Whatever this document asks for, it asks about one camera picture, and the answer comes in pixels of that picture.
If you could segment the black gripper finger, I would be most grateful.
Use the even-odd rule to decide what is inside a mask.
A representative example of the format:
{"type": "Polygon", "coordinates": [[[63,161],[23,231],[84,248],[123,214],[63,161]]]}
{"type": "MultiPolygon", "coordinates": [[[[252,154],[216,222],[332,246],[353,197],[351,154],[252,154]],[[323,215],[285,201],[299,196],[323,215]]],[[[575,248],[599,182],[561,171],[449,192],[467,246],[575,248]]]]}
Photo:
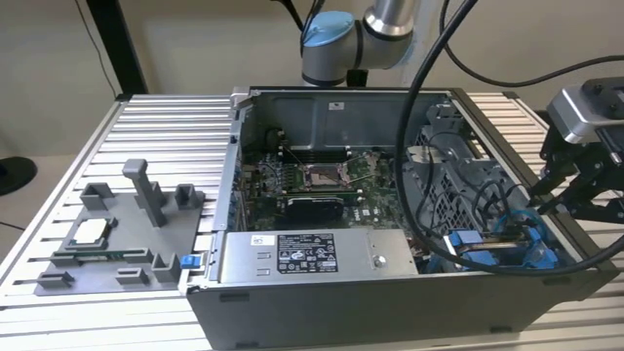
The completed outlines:
{"type": "Polygon", "coordinates": [[[560,133],[548,133],[540,158],[545,161],[543,176],[537,183],[531,187],[531,204],[541,202],[540,197],[564,182],[568,176],[576,174],[575,158],[584,152],[583,144],[569,143],[560,133]]]}
{"type": "Polygon", "coordinates": [[[547,214],[563,205],[575,219],[623,223],[623,197],[609,199],[607,205],[593,203],[593,199],[609,190],[623,191],[623,171],[580,173],[568,188],[539,206],[539,213],[547,214]]]}

